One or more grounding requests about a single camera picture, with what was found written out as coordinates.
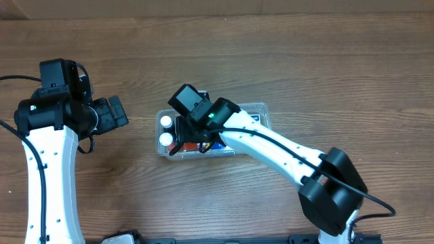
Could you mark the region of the red small box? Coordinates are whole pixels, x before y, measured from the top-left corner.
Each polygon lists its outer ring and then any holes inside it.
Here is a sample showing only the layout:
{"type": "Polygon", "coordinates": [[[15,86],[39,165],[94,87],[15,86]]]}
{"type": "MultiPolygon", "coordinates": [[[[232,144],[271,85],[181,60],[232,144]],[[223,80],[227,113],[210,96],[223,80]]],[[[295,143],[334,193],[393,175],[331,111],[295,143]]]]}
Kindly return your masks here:
{"type": "Polygon", "coordinates": [[[183,152],[198,151],[200,145],[201,145],[200,143],[187,142],[182,146],[181,151],[183,152]]]}

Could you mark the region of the orange bottle white cap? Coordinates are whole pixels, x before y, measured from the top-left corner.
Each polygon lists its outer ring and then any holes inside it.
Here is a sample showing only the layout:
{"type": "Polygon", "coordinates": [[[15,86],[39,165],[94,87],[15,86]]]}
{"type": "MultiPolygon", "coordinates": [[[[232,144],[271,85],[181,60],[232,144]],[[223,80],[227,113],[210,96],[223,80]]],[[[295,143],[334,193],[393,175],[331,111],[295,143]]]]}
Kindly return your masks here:
{"type": "Polygon", "coordinates": [[[177,142],[171,133],[164,132],[159,136],[159,144],[170,152],[177,145],[177,142]]]}

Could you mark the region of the blue yellow box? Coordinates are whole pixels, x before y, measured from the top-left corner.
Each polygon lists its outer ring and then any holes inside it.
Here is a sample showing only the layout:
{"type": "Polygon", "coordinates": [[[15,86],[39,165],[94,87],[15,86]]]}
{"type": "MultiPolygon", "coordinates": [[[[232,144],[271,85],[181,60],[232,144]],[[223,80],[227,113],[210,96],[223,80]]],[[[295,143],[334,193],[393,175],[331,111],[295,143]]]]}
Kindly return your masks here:
{"type": "Polygon", "coordinates": [[[212,150],[226,150],[226,146],[223,146],[222,144],[216,142],[212,147],[212,150]]]}

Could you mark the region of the black bottle white cap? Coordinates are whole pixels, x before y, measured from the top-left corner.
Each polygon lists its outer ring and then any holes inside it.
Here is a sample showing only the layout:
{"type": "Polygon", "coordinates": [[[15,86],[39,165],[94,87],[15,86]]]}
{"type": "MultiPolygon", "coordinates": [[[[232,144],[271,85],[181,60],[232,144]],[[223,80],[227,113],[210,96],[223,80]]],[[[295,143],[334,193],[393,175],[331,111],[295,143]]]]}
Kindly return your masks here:
{"type": "Polygon", "coordinates": [[[162,116],[160,118],[160,126],[162,126],[164,133],[175,134],[175,124],[170,116],[162,116]]]}

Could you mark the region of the white plaster box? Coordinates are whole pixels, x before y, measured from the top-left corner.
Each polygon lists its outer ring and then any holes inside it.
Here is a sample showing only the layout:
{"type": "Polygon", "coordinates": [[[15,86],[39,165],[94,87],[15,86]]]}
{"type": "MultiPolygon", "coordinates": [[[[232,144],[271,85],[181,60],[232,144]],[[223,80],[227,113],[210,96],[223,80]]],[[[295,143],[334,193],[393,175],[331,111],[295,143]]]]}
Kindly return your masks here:
{"type": "Polygon", "coordinates": [[[260,122],[260,115],[250,114],[250,116],[253,118],[253,120],[260,122]]]}

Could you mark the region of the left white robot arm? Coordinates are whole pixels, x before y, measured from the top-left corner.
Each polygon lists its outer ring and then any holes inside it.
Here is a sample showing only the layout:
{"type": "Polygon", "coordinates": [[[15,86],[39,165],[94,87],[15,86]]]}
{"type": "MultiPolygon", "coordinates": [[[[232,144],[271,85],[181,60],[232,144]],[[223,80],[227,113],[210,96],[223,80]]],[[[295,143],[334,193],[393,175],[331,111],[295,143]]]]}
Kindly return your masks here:
{"type": "Polygon", "coordinates": [[[84,243],[75,182],[79,141],[127,125],[120,99],[33,98],[19,103],[15,118],[28,169],[26,243],[84,243]]]}

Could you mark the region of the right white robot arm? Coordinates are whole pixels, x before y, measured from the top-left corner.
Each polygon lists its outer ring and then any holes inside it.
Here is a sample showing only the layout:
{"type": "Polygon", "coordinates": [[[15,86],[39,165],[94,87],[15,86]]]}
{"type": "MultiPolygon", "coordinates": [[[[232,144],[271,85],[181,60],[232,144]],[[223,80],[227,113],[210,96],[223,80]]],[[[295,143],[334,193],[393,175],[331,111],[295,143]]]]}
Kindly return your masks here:
{"type": "Polygon", "coordinates": [[[303,214],[320,229],[320,243],[351,243],[367,187],[350,158],[333,147],[324,153],[299,145],[219,98],[171,98],[169,105],[202,141],[218,141],[274,169],[295,185],[303,214]]]}

